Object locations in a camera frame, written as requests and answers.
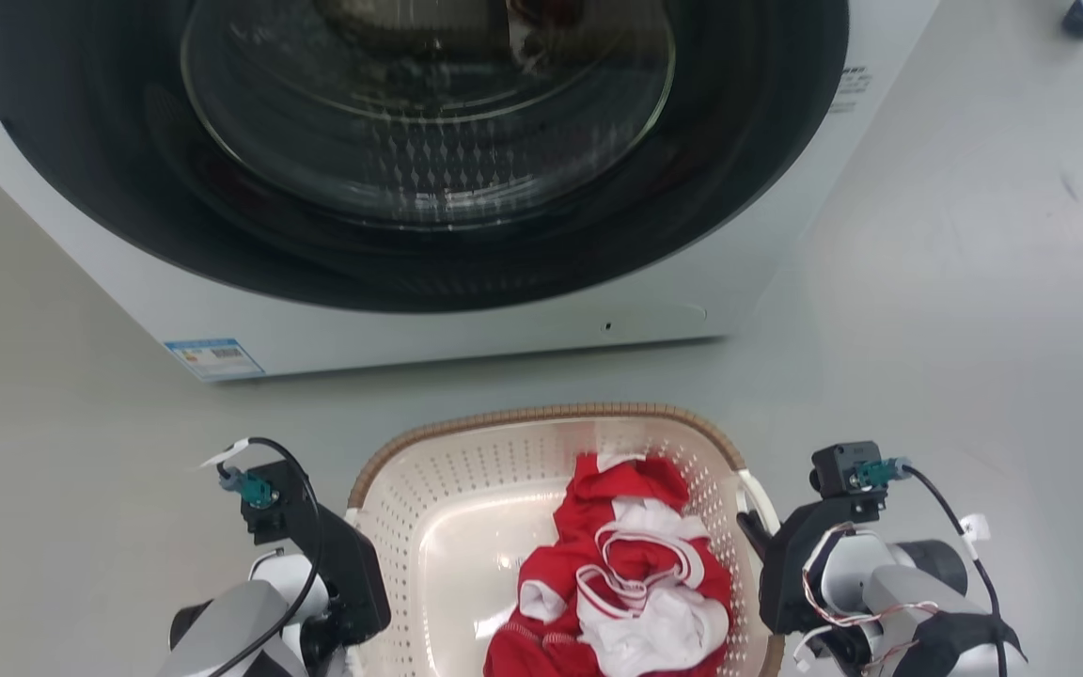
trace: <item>label sticker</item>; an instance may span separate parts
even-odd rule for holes
[[[173,341],[165,344],[199,381],[223,381],[227,378],[262,376],[258,366],[235,338],[211,338],[207,341]]]
[[[834,103],[830,104],[830,113],[850,113],[859,106],[859,96],[872,87],[872,73],[867,66],[846,66],[843,68],[843,80],[838,82]]]

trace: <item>white appliance body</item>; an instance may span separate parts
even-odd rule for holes
[[[833,107],[777,183],[729,223],[679,252],[613,282],[537,303],[478,312],[373,313],[293,303],[210,282],[143,252],[88,218],[34,170],[2,125],[0,185],[125,311],[206,381],[721,336],[734,331],[755,308],[782,259],[815,220],[936,5],[937,0],[851,0],[846,69]],[[212,346],[240,351],[216,360]]]

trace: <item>red and white garment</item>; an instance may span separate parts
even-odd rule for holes
[[[730,573],[669,459],[583,454],[559,543],[521,567],[485,677],[709,677],[730,633]]]

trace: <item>white plastic basket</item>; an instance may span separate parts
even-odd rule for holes
[[[478,677],[495,627],[516,604],[520,562],[556,538],[551,513],[580,452],[650,451],[688,482],[687,512],[734,577],[736,620],[721,677],[774,677],[783,638],[758,616],[759,561],[739,507],[779,528],[764,489],[714,425],[665,404],[517,409],[401,434],[369,460],[348,519],[379,554],[391,625],[355,647],[358,677]]]

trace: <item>floor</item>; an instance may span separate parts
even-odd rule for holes
[[[342,506],[404,429],[592,400],[717,420],[782,513],[826,443],[910,455],[989,515],[1035,674],[1083,674],[1083,44],[1054,4],[944,0],[728,341],[203,386],[0,192],[0,674],[154,674],[171,613],[252,561],[235,500],[188,470],[237,438],[291,446]],[[879,530],[949,534],[914,484]]]

